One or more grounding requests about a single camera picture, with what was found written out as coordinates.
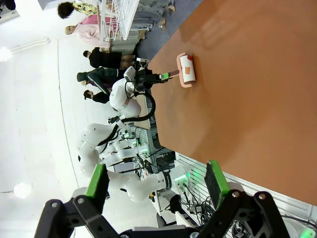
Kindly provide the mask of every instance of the pink jacket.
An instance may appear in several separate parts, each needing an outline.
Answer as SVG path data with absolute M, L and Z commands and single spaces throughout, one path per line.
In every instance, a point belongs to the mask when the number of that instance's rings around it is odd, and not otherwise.
M 97 24 L 82 24 L 78 23 L 74 33 L 77 33 L 79 39 L 87 44 L 95 47 L 109 48 L 110 42 L 100 44 L 99 27 Z

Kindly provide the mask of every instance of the gray floor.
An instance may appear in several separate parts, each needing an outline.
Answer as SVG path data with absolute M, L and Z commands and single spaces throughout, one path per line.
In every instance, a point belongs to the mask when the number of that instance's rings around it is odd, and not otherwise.
M 174 0 L 176 11 L 171 15 L 166 13 L 166 30 L 153 27 L 151 31 L 147 32 L 146 39 L 141 40 L 136 48 L 139 57 L 151 60 L 202 1 Z

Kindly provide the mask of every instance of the light fixture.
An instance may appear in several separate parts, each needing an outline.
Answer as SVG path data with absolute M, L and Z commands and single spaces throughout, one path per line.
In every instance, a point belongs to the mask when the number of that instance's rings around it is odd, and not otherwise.
M 0 62 L 5 62 L 12 57 L 12 52 L 6 47 L 0 48 Z
M 15 196 L 25 199 L 31 193 L 31 186 L 25 183 L 18 183 L 14 186 L 13 193 Z

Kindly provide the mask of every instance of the person in black shirt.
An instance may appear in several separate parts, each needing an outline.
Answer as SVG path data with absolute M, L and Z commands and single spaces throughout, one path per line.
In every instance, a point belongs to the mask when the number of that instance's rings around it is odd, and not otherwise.
M 107 95 L 106 93 L 100 92 L 97 93 L 96 95 L 94 95 L 94 93 L 92 91 L 86 90 L 84 92 L 84 97 L 85 100 L 86 98 L 90 98 L 92 100 L 94 100 L 97 103 L 107 103 L 109 102 L 109 95 Z
M 96 47 L 92 52 L 84 51 L 84 57 L 90 61 L 90 65 L 94 68 L 100 66 L 105 68 L 125 69 L 132 66 L 133 55 L 122 55 L 120 52 L 105 53 L 100 51 L 100 47 Z

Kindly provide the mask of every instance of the bolt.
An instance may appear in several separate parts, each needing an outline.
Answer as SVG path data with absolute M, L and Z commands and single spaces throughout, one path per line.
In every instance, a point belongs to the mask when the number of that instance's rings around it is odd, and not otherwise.
M 79 199 L 77 200 L 77 202 L 78 202 L 79 204 L 81 204 L 81 203 L 84 202 L 84 199 L 83 199 L 83 198 L 79 198 Z
M 196 238 L 199 235 L 198 232 L 193 232 L 189 235 L 189 238 Z
M 264 194 L 264 193 L 261 193 L 261 194 L 259 195 L 259 199 L 264 200 L 264 199 L 265 199 L 265 194 Z
M 240 196 L 240 193 L 239 193 L 239 192 L 233 192 L 233 193 L 232 193 L 232 196 L 233 196 L 233 197 L 238 197 L 238 196 Z

